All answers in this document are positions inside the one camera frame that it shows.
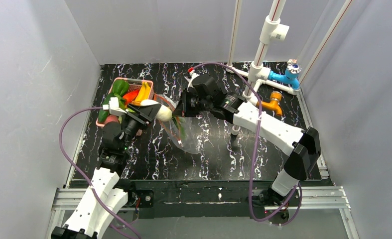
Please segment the clear zip top bag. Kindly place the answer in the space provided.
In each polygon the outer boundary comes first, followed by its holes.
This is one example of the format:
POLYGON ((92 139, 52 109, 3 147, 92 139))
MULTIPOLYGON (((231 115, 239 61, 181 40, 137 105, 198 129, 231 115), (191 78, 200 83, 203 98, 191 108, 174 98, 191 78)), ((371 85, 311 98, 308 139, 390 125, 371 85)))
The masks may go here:
POLYGON ((191 119, 172 117, 169 121, 159 121, 168 137, 182 151, 190 154, 198 154, 198 139, 193 135, 191 119))

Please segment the pink plastic basket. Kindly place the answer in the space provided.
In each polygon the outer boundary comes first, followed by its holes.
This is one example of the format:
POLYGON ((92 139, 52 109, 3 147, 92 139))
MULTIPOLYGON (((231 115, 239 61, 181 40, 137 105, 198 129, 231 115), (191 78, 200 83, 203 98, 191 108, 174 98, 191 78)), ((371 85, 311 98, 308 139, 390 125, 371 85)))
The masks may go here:
POLYGON ((139 97, 142 96, 140 92, 144 93, 145 99, 152 100, 154 97, 153 81, 117 77, 103 99, 101 107, 107 105, 110 98, 114 96, 119 98, 119 105, 122 110, 125 110, 129 104, 139 105, 140 101, 136 100, 143 100, 143 97, 139 97))

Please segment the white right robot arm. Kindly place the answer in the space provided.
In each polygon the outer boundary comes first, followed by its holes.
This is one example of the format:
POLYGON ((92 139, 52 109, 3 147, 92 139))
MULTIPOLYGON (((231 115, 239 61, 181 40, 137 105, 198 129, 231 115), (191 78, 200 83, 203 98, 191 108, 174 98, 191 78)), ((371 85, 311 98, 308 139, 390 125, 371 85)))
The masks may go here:
POLYGON ((306 180, 321 154, 315 128, 303 130, 281 122, 260 111, 243 96, 226 91, 213 77, 192 73, 172 114, 188 118, 204 111, 236 126, 258 131, 260 137, 272 142, 288 156, 269 189, 274 196, 284 197, 298 182, 306 180))

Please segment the white radish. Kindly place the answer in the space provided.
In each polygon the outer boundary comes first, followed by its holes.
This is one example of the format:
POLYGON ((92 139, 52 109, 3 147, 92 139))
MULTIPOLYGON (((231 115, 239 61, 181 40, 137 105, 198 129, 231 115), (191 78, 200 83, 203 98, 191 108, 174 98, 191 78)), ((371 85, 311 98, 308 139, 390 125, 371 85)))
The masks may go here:
POLYGON ((146 99, 143 100, 140 103, 141 106, 160 106, 155 118, 159 121, 162 122, 166 122, 166 121, 170 121, 172 119, 172 111, 171 109, 169 109, 168 107, 162 105, 161 103, 155 101, 155 100, 150 100, 150 99, 146 99))

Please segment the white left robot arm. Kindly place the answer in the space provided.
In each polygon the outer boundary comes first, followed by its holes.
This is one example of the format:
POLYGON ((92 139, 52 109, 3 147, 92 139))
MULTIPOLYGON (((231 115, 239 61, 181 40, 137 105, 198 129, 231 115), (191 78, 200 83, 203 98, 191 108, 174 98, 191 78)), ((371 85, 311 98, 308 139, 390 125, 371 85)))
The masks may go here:
POLYGON ((141 234, 130 223, 118 216, 119 210, 128 203, 131 190, 131 184, 120 179, 120 176, 126 164, 126 147, 129 142, 137 131, 161 118, 162 108, 163 105, 152 100, 145 100, 141 106, 129 105, 126 110, 113 107, 112 104, 104 105, 102 109, 117 113, 123 120, 121 123, 109 122, 103 127, 104 146, 92 178, 73 162, 63 145, 65 127, 79 113, 73 113, 64 121, 58 136, 61 152, 71 166, 84 177, 88 187, 73 214, 62 226, 54 227, 50 238, 101 239, 109 227, 122 236, 131 238, 112 224, 114 219, 130 229, 135 239, 141 238, 141 234))

